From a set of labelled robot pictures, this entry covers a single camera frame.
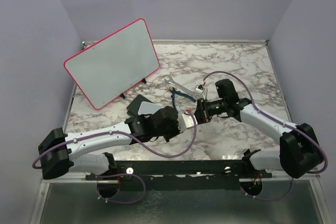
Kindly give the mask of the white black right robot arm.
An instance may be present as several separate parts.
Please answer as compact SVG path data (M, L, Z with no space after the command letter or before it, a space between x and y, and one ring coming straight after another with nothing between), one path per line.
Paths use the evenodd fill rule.
M194 115L198 124L211 121L215 115L225 113L228 118L246 123L260 130L279 145L275 151L246 152L247 161L241 164L246 177L254 177L260 170L279 170L292 178L300 178L324 161L313 128L303 123L296 125L257 110L248 98L239 98L228 79L215 83L218 100L198 99Z

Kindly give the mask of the pink framed whiteboard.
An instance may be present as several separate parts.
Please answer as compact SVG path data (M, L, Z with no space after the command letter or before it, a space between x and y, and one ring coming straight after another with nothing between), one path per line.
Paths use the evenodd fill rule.
M64 61L95 110L125 94L160 68L145 19L139 18Z

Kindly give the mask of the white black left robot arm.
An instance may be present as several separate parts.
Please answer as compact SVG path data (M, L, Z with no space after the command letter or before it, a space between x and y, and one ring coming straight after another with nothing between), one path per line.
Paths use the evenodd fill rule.
M155 137L166 141L181 132L180 115L171 106L160 108L153 114L132 115L124 122L100 130L84 133L64 133L53 129L38 146L39 157L34 169L41 169L45 180L55 179L69 171L89 172L110 179L116 166L106 154L93 152L109 147L146 143Z

